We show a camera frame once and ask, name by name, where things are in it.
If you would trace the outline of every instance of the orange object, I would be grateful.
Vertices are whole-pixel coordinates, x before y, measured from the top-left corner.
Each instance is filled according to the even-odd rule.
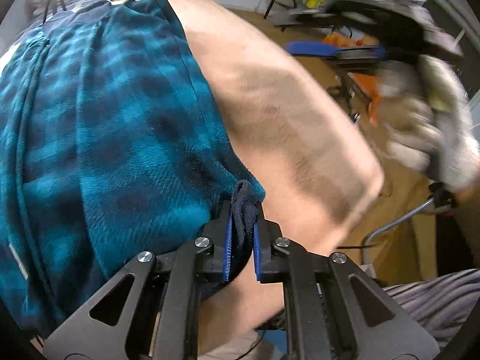
[[[374,125],[378,124],[378,119],[376,115],[376,107],[382,101],[382,97],[377,92],[377,81],[376,76],[367,76],[366,74],[351,73],[350,77],[355,81],[358,87],[370,98],[370,104],[368,104],[368,116],[370,117],[370,122]]]
[[[345,35],[342,35],[337,32],[331,32],[325,38],[323,38],[322,43],[331,44],[337,47],[353,47],[353,46],[363,46],[364,39],[359,39],[356,42]],[[374,41],[369,40],[368,43],[375,44]],[[376,89],[377,78],[375,76],[367,76],[366,74],[351,73],[350,77],[355,81],[358,87],[370,98],[370,104],[368,105],[368,115],[370,121],[373,124],[378,123],[377,115],[375,112],[376,107],[382,101],[382,97],[378,94]]]

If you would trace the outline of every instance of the blue plaid shirt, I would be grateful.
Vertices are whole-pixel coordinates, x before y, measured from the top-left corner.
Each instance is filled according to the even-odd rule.
[[[239,180],[264,196],[167,0],[61,12],[0,98],[0,296],[43,337],[136,253],[195,237]]]

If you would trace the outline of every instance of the metal screw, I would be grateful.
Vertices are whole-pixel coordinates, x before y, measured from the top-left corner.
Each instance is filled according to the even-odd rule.
[[[141,251],[140,253],[138,253],[137,258],[138,261],[140,261],[141,263],[147,263],[153,259],[153,254],[149,251]]]
[[[198,246],[199,248],[204,248],[208,245],[210,245],[210,240],[207,237],[198,237],[195,240],[195,246]]]
[[[275,240],[275,244],[281,248],[286,248],[288,245],[290,245],[290,240],[285,237],[278,237]]]
[[[347,261],[347,256],[339,251],[336,251],[332,254],[332,260],[334,263],[343,264],[345,261]]]

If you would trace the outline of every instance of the blue gripper pad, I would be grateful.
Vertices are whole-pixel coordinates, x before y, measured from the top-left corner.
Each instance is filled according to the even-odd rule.
[[[253,262],[255,265],[255,275],[257,280],[260,281],[262,277],[262,254],[260,253],[260,241],[258,239],[258,226],[257,223],[253,225]]]
[[[223,250],[223,282],[230,279],[230,263],[232,258],[232,210],[230,208],[229,220],[226,223],[225,247]]]

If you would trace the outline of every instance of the wooden floor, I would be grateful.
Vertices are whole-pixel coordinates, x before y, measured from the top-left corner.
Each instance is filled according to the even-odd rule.
[[[255,12],[234,12],[282,46],[292,41],[319,40],[318,36],[296,29],[282,32]],[[337,85],[335,73],[321,60],[309,57],[299,57],[298,60],[324,88]],[[362,114],[361,132],[373,145],[383,165],[385,185],[376,204],[344,242],[346,246],[360,245],[366,234],[423,203],[429,195],[425,177],[382,156],[386,132],[369,123],[364,101],[358,99],[355,106]],[[369,249],[369,257],[374,261],[378,278],[386,284],[436,277],[434,217],[417,215],[411,223],[404,223],[376,240],[375,245],[378,246]],[[359,263],[358,250],[349,250],[347,254]]]

